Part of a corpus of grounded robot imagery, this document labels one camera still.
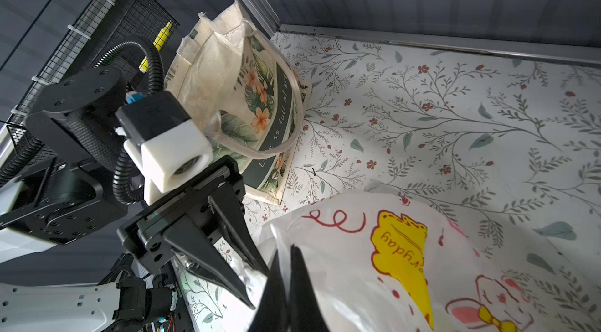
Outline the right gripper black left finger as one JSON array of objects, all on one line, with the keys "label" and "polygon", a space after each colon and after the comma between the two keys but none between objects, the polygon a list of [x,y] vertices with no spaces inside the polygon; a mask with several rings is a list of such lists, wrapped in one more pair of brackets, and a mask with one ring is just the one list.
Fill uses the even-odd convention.
[{"label": "right gripper black left finger", "polygon": [[286,332],[289,330],[288,322],[286,290],[279,253],[275,252],[261,302],[248,332]]}]

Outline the white plastic grocery bag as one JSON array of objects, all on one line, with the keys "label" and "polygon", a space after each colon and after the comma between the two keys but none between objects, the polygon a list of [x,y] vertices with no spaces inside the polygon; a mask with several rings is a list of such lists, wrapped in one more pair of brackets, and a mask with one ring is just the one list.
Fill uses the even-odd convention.
[{"label": "white plastic grocery bag", "polygon": [[[300,248],[329,331],[598,331],[600,293],[542,240],[513,231],[502,250],[476,230],[393,194],[350,193],[256,228],[279,253],[290,330],[291,247]],[[256,310],[225,296],[225,331],[248,331],[268,276],[240,260]]]}]

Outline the cream canvas tote bag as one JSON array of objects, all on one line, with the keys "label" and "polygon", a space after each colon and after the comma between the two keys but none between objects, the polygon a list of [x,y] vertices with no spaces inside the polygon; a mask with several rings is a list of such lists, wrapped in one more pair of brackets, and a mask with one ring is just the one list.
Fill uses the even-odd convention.
[{"label": "cream canvas tote bag", "polygon": [[230,156],[247,195],[281,204],[312,87],[239,1],[184,37],[165,87],[213,148]]}]

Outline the floral table mat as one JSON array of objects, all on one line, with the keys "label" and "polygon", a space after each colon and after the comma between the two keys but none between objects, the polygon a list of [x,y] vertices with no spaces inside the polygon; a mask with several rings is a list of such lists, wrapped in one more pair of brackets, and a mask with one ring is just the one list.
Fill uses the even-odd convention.
[{"label": "floral table mat", "polygon": [[439,211],[552,331],[600,329],[600,69],[278,33],[312,88],[281,205],[349,190]]}]

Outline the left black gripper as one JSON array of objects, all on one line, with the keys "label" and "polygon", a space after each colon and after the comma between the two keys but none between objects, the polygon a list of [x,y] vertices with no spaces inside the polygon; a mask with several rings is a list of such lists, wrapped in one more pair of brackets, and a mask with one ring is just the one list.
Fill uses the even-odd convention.
[{"label": "left black gripper", "polygon": [[210,279],[255,309],[246,286],[213,246],[223,236],[250,268],[269,275],[245,223],[243,197],[238,164],[224,156],[120,226],[117,235],[151,274],[160,274],[182,253],[197,277]]}]

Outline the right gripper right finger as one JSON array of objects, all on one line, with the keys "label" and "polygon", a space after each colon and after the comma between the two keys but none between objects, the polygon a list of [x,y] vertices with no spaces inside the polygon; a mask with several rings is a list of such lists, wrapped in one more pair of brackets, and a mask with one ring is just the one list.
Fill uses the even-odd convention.
[{"label": "right gripper right finger", "polygon": [[290,330],[328,332],[301,249],[291,247]]}]

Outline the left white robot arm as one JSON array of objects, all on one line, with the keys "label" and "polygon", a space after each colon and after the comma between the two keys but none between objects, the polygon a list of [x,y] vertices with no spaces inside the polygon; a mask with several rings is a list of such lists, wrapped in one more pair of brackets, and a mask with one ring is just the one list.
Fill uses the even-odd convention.
[{"label": "left white robot arm", "polygon": [[164,89],[161,56],[133,37],[91,69],[46,87],[26,120],[26,146],[1,169],[1,260],[64,246],[124,217],[142,190],[159,198],[118,231],[125,254],[97,284],[1,286],[4,331],[139,331],[182,322],[173,284],[149,288],[173,259],[249,304],[247,288],[215,248],[224,238],[260,272],[267,266],[244,223],[238,164],[211,144]]}]

